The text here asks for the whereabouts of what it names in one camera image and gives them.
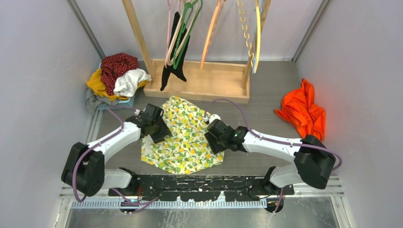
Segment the lemon print skirt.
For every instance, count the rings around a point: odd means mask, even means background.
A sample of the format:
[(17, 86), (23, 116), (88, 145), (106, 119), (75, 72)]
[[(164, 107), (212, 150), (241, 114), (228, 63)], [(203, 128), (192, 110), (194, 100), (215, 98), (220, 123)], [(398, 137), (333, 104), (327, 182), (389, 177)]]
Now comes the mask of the lemon print skirt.
[(143, 139), (141, 161), (171, 174), (189, 175), (224, 161), (224, 152), (214, 154), (205, 138), (205, 111), (192, 102), (171, 96), (161, 108), (171, 135), (163, 142)]

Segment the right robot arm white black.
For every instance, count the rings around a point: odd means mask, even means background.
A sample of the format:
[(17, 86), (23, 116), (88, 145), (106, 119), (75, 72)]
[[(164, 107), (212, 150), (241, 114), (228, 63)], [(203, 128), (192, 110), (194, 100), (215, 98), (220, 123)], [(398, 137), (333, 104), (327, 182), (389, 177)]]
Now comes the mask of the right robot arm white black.
[(245, 126), (233, 129), (220, 119), (207, 121), (205, 138), (214, 154), (225, 150), (257, 152), (289, 162), (283, 167), (269, 168), (264, 181), (265, 192), (276, 195), (287, 185), (305, 183), (323, 190), (336, 163), (336, 156), (319, 139), (282, 138), (250, 130)]

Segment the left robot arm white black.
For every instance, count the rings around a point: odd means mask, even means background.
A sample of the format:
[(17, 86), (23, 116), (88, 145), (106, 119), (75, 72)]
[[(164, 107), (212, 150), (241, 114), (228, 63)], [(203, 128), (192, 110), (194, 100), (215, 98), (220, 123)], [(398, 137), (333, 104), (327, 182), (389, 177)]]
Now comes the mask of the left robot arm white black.
[(142, 139), (160, 143), (171, 136), (163, 119), (162, 108), (148, 104), (104, 137), (84, 144), (75, 143), (69, 152), (61, 180), (72, 187), (78, 202), (96, 195), (100, 190), (110, 190), (123, 196), (138, 193), (140, 183), (135, 172), (127, 168), (106, 169), (106, 162), (126, 146)]

